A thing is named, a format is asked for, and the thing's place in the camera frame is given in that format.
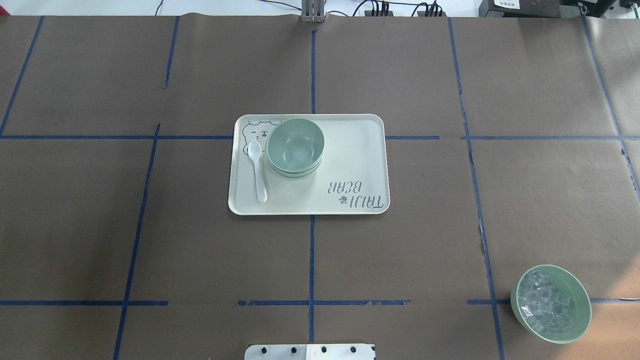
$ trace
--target white label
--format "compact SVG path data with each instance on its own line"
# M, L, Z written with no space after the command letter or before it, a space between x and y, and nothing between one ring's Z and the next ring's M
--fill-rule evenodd
M493 3L507 9L520 9L520 0L493 0Z
M486 15L484 17L502 17L504 16L503 12L495 12L493 10L489 10L486 12Z

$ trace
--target white floor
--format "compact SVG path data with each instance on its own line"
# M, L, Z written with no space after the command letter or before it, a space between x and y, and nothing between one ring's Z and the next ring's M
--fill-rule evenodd
M153 15L161 0L0 0L12 15ZM300 0L281 0L300 7ZM399 1L419 3L420 1ZM476 17L481 0L439 0L438 4L451 17ZM339 10L353 14L360 1L327 0L326 11ZM370 9L371 4L360 7L358 14ZM414 6L392 4L395 16L409 16ZM268 4L259 0L164 0L159 15L182 15L196 12L207 15L281 15L298 13L297 10L279 4ZM632 10L624 9L616 1L607 18L634 18Z

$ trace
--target blue line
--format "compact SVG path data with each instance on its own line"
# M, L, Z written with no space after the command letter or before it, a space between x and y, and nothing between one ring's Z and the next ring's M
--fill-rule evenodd
M439 136L396 136L387 135L386 140L439 140Z
M471 140L618 140L615 136L471 136Z
M314 336L314 306L315 290L314 278L316 276L316 216L311 215L310 225L310 245L309 245L309 343L313 344Z
M15 82L15 87L13 88L13 93L11 94L9 105L6 107L6 112L4 113L4 119L2 120L2 125L0 125L0 135L4 133L4 127L6 126L7 120L9 120L9 114L11 113L11 108L13 107L15 96L18 94L18 88L20 88L20 83L22 82L24 71L27 69L27 64L29 63L31 53L33 52L33 47L36 45L36 40L38 40L38 34L40 33L40 28L42 27L43 21L44 21L44 16L41 16L40 21L38 21L38 26L36 27L36 32L35 34L33 34L33 39L31 40L31 46L29 46L29 51L27 52L27 56L24 59L24 63L22 64L20 75L18 75L18 80Z
M315 300L317 306L404 306L411 303L411 300Z
M120 300L0 300L0 306L122 306ZM129 306L169 306L168 301L131 301Z
M449 21L449 36L451 38L451 51L453 53L453 65L456 70L456 82L458 84L458 95L460 97L460 110L462 111L462 118L464 120L464 125L465 125L467 152L469 156L469 164L471 166L471 177L474 184L474 195L476 197L478 223L480 225L480 235L482 237L482 244L484 247L484 265L486 267L486 278L489 284L489 295L491 296L491 300L495 301L495 290L493 288L493 275L491 273L491 261L489 259L489 247L487 246L487 243L486 243L486 231L484 230L484 218L482 213L482 204L480 203L480 191L478 190L476 166L474 165L473 150L471 148L471 136L469 133L469 125L467 121L467 111L465 109L464 102L462 101L462 81L460 79L460 67L458 66L458 54L456 52L456 41L453 35L453 23L451 22L450 17L448 17L447 20ZM498 343L498 353L500 355L500 360L504 360L504 349L502 348L502 334L500 332L500 321L498 319L498 307L495 304L492 304L492 311L493 311L493 325L495 327L495 337Z
M309 306L309 300L251 300L237 303L238 306Z
M605 298L589 298L592 304L640 304L640 299L605 299ZM488 299L470 299L467 305L511 305L510 299L497 299L496 301Z
M136 239L133 242L133 251L131 253L131 263L129 264L129 275L127 276L127 287L124 291L124 300L122 301L122 312L120 313L120 325L118 326L118 336L113 351L113 360L117 360L120 355L120 343L122 341L122 331L124 330L124 322L127 317L127 305L129 302L129 294L131 292L131 282L133 280L133 270L136 267L136 257L138 256L138 245L140 244L140 232L142 230L142 219L145 216L145 208L147 207L147 196L149 190L149 181L151 180L151 170L154 166L154 158L156 156L156 146L158 144L158 132L160 132L160 124L156 127L154 135L154 144L151 146L151 157L149 158L149 166L147 168L147 179L145 181L145 189L142 194L142 204L140 205L140 215L138 216L138 227L136 228Z
M311 31L311 113L316 113L316 31Z
M169 85L169 75L171 74L171 64L173 61L173 50L175 49L175 38L178 36L178 24L180 24L180 17L175 17L175 25L173 26L173 40L171 40L171 50L169 50L169 61L166 64L166 77L164 78L163 89Z
M153 140L153 135L0 135L7 140ZM232 135L161 135L158 140L233 140Z
M598 60L596 59L596 54L593 52L593 46L591 45L591 35L589 34L589 28L587 26L587 20L582 17L582 25L584 26L584 34L587 38L587 45L589 47L589 53L591 54L591 59L593 60L593 65L595 66L596 73L598 74L598 80L600 82L600 86L602 87L602 92L604 94L604 99L607 102L607 107L609 108L609 113L611 114L611 118L613 119L613 126L616 129L616 134L618 135L618 139L620 140L620 146L622 147L622 151L624 152L625 160L627 161L627 169L629 170L629 175L631 176L631 181L634 184L634 190L636 191L636 197L640 200L640 187L638 187L638 180L636 177L636 173L634 172L634 167L631 164L631 159L629 158L629 152L627 151L627 146L625 145L624 140L622 139L622 134L620 133L620 126L618 125L618 118L616 117L615 112L613 111L613 106L611 105L611 98L609 97L609 92L607 91L607 87L604 85L604 80L602 79L602 73L600 72L600 66L598 65Z

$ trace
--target bowl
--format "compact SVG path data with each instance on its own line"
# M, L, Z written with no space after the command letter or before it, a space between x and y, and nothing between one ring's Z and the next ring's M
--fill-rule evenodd
M591 302L580 281L555 265L527 270L511 290L518 321L541 339L556 344L578 340L591 323Z
M302 177L322 161L324 134L307 119L289 119L276 126L267 138L267 161L280 175Z

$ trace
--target white spoon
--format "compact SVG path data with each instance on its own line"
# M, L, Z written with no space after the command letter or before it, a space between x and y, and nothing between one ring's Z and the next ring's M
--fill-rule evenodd
M260 168L260 158L262 157L262 148L260 144L252 140L249 143L249 157L253 160L253 169L255 170L255 192L258 194L258 201L267 201L267 189L264 187L264 179L262 178L262 169Z

